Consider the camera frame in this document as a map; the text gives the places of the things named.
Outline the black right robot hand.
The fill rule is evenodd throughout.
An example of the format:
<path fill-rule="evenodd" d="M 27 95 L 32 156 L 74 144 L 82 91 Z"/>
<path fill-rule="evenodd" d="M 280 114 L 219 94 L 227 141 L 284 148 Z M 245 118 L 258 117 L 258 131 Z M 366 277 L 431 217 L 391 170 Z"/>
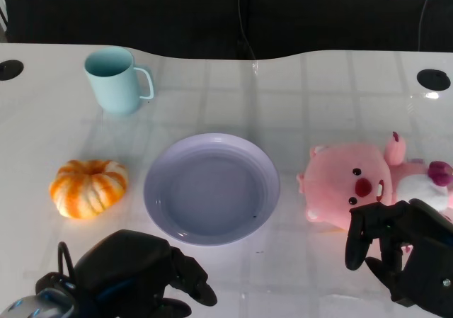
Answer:
<path fill-rule="evenodd" d="M 367 264 L 404 307 L 452 316 L 452 223 L 419 199 L 350 210 L 345 265 Z"/>

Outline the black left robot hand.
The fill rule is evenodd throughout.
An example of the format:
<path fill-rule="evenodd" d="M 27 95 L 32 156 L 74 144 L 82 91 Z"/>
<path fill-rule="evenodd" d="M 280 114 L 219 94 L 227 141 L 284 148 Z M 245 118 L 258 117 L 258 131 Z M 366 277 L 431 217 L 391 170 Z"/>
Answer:
<path fill-rule="evenodd" d="M 183 301 L 166 298 L 167 286 L 207 307 L 217 303 L 204 268 L 167 240 L 121 229 L 76 263 L 77 289 L 88 300 L 82 317 L 188 317 Z"/>

